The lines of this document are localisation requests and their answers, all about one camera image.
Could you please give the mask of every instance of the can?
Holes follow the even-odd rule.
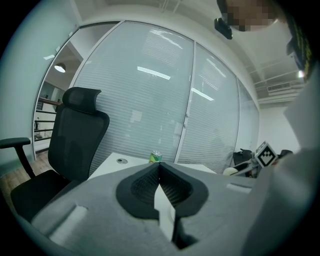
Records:
[[[149,163],[158,163],[162,159],[162,154],[159,151],[152,151],[150,154]]]

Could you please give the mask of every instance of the chair backrest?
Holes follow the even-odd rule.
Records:
[[[73,87],[58,106],[48,160],[66,179],[85,181],[92,159],[109,126],[109,116],[96,109],[101,90]]]

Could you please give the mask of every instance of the mesh backrest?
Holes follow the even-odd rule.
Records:
[[[50,165],[70,181],[88,179],[92,159],[108,126],[106,113],[58,106],[48,151]]]

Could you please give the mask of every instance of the glass wall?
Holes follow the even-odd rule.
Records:
[[[74,86],[101,89],[97,109],[109,128],[92,161],[95,170],[112,152],[148,158],[153,150],[173,162],[183,128],[194,42],[148,24],[125,22],[83,66]]]
[[[238,80],[240,119],[235,151],[255,151],[259,133],[259,111],[245,86]]]
[[[196,46],[190,114],[178,163],[203,164],[216,173],[229,167],[239,125],[237,78]]]

